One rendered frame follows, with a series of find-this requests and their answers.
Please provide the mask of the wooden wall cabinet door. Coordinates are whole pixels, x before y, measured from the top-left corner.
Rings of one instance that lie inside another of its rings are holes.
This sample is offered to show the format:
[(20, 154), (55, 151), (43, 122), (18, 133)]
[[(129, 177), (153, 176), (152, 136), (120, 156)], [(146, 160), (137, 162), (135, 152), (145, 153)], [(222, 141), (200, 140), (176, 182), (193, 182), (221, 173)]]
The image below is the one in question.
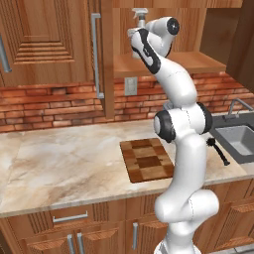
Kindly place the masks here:
[(6, 87), (92, 78), (86, 0), (0, 0)]

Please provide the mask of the white spray bottle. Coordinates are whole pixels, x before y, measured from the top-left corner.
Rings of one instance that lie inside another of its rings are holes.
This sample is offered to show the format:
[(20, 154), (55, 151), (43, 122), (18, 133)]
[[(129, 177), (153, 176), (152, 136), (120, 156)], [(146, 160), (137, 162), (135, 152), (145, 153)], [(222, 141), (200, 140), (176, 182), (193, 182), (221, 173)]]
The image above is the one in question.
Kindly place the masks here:
[(140, 59), (148, 35), (148, 31), (145, 28), (145, 17), (148, 14), (148, 9), (133, 8), (132, 11), (134, 12), (134, 17), (138, 19), (138, 24), (135, 28), (129, 29), (127, 35), (132, 47), (132, 57), (134, 59)]

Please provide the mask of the open wooden wall cabinet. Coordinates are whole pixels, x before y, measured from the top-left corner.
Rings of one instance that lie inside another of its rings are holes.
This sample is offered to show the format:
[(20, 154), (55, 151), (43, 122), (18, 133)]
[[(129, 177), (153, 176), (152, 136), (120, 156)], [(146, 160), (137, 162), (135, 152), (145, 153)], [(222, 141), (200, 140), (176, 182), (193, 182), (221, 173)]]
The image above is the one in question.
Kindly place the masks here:
[(113, 0), (114, 75), (116, 77), (149, 74), (140, 60), (132, 58), (127, 30), (138, 20), (134, 7), (148, 9), (152, 21), (173, 16), (180, 32), (169, 58), (190, 73), (224, 71), (243, 0)]

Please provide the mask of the wooden base cabinet door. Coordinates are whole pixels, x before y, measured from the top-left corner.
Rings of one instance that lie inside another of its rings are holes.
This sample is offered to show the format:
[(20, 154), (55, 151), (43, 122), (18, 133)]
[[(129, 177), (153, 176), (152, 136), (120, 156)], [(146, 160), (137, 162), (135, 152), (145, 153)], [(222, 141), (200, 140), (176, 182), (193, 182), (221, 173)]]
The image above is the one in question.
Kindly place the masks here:
[(24, 254), (70, 254), (67, 236), (72, 235), (73, 247), (76, 254), (76, 245), (71, 230), (46, 233), (20, 241)]
[(108, 222), (83, 226), (75, 232), (82, 233), (85, 254), (125, 254), (125, 223)]
[(193, 243), (202, 254), (254, 243), (254, 197), (225, 203), (195, 232)]
[[(138, 222), (137, 248), (132, 249), (133, 222)], [(154, 216), (126, 221), (126, 254), (154, 254), (157, 245), (164, 239), (168, 224), (160, 222)]]

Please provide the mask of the open wooden cabinet door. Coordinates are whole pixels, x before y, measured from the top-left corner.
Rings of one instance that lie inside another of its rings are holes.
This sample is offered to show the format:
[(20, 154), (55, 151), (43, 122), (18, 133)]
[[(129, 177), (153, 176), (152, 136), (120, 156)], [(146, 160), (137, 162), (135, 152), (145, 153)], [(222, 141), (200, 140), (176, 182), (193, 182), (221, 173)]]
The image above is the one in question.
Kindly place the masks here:
[(90, 21), (91, 43), (91, 13), (100, 13), (96, 22), (97, 58), (99, 70), (99, 86), (104, 93), (103, 99), (98, 99), (102, 107), (94, 118), (94, 123), (109, 122), (114, 119), (114, 73), (113, 73), (113, 16), (112, 0), (87, 0)]

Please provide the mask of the grey wall outlet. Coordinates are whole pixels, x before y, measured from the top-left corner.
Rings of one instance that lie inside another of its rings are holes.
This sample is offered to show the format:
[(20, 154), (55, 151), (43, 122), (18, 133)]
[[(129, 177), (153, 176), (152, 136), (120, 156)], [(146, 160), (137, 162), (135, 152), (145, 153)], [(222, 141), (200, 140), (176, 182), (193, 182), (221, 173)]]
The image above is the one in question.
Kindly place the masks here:
[(125, 95), (136, 95), (137, 94), (137, 84), (138, 84), (138, 79), (136, 76), (134, 77), (126, 77), (125, 78)]

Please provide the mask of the wooden drawer front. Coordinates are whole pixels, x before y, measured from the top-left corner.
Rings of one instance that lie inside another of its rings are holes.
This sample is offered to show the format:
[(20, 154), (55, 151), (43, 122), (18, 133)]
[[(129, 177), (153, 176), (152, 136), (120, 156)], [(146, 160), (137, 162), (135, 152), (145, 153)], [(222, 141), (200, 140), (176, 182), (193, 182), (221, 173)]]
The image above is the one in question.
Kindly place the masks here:
[[(8, 218), (15, 230), (28, 229), (33, 234), (40, 233), (63, 223), (73, 221), (115, 222), (125, 219), (126, 201), (124, 199), (98, 202), (81, 206), (72, 206), (49, 211), (39, 211), (25, 215), (11, 216)], [(88, 218), (53, 223), (56, 218), (83, 214), (88, 211)]]

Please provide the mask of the grey sink basin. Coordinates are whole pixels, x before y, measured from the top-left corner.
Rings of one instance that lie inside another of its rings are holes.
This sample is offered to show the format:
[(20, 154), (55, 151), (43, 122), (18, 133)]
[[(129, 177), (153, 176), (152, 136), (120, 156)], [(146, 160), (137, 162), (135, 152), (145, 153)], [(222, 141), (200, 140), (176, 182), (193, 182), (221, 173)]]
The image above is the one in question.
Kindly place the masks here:
[(238, 164), (254, 162), (254, 113), (232, 119), (213, 116), (209, 133)]

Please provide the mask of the black dish brush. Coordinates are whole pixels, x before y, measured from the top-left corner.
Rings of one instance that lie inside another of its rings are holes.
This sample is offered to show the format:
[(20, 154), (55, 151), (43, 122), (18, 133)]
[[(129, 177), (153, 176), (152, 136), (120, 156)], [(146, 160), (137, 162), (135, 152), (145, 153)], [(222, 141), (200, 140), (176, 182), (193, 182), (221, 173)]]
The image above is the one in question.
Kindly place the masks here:
[(217, 152), (217, 154), (219, 155), (220, 159), (222, 160), (223, 164), (225, 166), (228, 166), (230, 164), (230, 162), (225, 158), (224, 154), (222, 153), (222, 151), (218, 148), (218, 146), (215, 143), (215, 139), (214, 138), (208, 138), (206, 140), (206, 145), (208, 147), (213, 147), (215, 149), (215, 151)]

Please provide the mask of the checkered wooden cutting board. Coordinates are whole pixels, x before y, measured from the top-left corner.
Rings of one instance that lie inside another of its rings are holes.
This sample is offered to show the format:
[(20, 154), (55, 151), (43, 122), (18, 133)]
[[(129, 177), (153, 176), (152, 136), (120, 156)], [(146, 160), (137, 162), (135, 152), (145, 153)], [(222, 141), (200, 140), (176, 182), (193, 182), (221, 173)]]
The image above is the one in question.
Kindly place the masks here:
[(120, 148), (132, 184), (173, 176), (174, 164), (158, 138), (124, 141)]

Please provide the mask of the dark open cabinet door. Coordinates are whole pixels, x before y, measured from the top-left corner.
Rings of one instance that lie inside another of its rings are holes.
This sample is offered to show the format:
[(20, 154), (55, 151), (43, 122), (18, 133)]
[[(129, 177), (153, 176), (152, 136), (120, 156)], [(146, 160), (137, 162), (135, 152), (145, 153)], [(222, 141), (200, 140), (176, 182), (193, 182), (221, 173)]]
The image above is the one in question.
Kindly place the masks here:
[(254, 93), (254, 0), (243, 0), (226, 72)]

